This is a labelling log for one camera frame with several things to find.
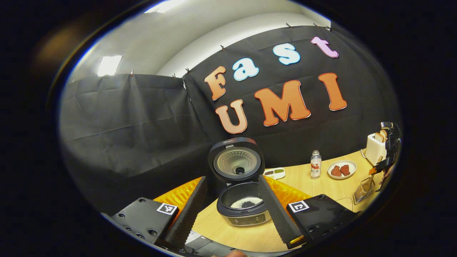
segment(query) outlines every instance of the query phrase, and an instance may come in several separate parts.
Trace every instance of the ceiling light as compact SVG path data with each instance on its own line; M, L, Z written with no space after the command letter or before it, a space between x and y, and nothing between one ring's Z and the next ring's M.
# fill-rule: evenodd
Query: ceiling light
M104 56L101 58L100 66L98 67L98 76L114 75L117 67L121 62L122 56Z
M171 8L177 6L178 4L184 2L185 0L167 0L155 5L154 7L150 8L149 10L145 11L144 13L150 12L166 12Z

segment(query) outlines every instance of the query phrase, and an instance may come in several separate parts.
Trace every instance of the table surface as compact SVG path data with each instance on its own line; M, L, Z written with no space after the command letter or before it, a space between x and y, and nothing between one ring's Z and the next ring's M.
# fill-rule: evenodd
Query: table surface
M329 166L341 160L350 160L357 164L356 172L349 178L337 180L331 178L327 169ZM311 179L311 165L304 164L298 166L283 167L286 176L278 181L292 186L302 192L316 196L326 194L333 200L339 202L353 212L365 210L379 193L374 191L379 189L383 173L375 175L376 184L373 192L359 204L354 204L353 194L360 182L368 178L368 171L373 165L365 159L360 151L351 153L338 158L324 160L321 164L321 175L318 179ZM287 251L287 246L279 237L273 221L248 227L235 227L230 225L216 210L216 201L202 210L195 220L193 231L200 235L216 241L218 243L245 251L252 252L280 252Z

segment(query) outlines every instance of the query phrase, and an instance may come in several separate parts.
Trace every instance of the blue letter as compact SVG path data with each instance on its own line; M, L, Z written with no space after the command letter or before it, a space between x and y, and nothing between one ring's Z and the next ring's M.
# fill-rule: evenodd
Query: blue letter
M238 60L232 69L235 71L233 77L238 81L245 80L247 77L254 77L259 73L259 68L254 65L254 62L250 58Z
M279 61L284 65L294 64L300 60L300 54L297 53L295 47L289 43L277 45L273 48L273 53L281 56Z

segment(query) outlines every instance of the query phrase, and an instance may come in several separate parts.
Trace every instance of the bottle label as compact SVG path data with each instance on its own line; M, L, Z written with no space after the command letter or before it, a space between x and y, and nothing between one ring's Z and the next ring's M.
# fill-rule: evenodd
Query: bottle label
M318 177L320 175L320 161L314 161L311 163L311 176Z

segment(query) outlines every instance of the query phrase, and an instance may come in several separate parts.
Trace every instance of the rice cooker control panel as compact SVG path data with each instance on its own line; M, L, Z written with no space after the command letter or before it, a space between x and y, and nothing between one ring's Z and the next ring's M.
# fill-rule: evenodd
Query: rice cooker control panel
M264 223L266 218L265 214L259 214L251 217L228 218L228 220L235 226L247 226Z

